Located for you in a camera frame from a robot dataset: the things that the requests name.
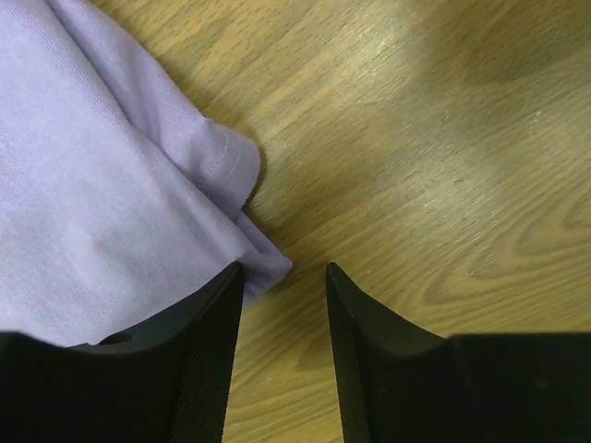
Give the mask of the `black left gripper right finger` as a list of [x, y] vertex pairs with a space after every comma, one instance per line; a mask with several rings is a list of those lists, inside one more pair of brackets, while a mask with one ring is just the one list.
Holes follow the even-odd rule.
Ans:
[[586, 332], [442, 338], [326, 270], [347, 442], [586, 442]]

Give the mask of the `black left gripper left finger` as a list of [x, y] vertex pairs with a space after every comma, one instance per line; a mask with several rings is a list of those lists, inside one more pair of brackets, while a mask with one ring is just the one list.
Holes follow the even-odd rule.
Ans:
[[219, 442], [244, 271], [95, 345], [1, 336], [5, 442]]

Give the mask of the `lavender t shirt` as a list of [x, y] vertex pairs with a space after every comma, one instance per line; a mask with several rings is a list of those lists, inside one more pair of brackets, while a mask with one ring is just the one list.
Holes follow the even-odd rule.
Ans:
[[1, 5], [1, 327], [95, 344], [232, 262], [291, 262], [243, 211], [259, 150], [86, 1]]

